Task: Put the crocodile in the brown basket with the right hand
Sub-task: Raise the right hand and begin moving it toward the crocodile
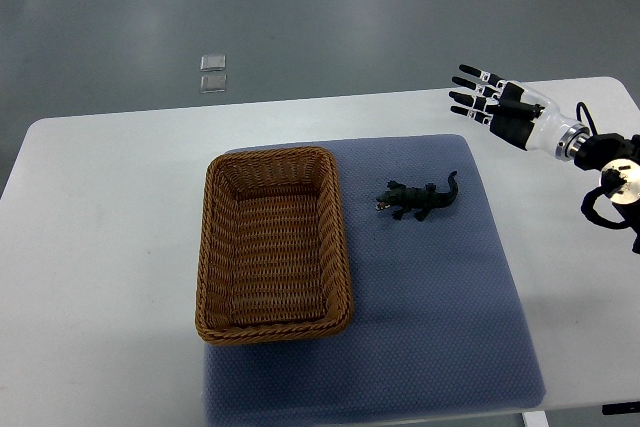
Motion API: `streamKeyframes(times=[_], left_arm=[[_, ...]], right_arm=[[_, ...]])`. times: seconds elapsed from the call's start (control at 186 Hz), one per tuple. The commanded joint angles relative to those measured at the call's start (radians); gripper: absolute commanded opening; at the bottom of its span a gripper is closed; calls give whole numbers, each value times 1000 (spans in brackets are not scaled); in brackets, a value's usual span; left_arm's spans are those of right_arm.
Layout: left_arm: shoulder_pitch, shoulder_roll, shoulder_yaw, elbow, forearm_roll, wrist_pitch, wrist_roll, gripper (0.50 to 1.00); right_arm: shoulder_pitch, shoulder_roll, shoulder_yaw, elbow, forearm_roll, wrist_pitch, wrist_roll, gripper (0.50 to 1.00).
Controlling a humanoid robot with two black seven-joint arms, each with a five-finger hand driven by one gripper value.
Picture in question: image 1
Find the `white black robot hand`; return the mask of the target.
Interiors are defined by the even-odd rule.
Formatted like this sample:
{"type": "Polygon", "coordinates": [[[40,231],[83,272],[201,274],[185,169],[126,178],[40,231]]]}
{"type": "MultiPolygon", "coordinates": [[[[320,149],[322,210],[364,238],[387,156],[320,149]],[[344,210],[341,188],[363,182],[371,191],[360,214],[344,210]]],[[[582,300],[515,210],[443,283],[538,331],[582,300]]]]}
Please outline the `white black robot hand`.
{"type": "Polygon", "coordinates": [[[528,85],[462,64],[449,92],[451,111],[488,128],[494,136],[524,150],[539,150],[569,161],[591,136],[583,122],[564,116],[559,105],[528,85]]]}

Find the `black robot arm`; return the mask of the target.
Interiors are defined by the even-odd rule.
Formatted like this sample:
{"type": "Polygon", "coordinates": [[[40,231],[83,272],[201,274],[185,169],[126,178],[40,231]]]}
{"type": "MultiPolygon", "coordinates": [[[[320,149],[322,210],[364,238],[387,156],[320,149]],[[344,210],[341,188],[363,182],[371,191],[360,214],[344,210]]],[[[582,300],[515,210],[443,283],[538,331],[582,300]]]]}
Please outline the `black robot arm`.
{"type": "Polygon", "coordinates": [[[636,238],[632,252],[639,253],[639,135],[630,139],[620,134],[599,134],[579,147],[574,164],[585,171],[600,172],[599,185],[585,194],[581,212],[591,223],[610,230],[631,229],[636,238]],[[601,198],[608,199],[620,221],[603,217],[596,210],[601,198]]]}

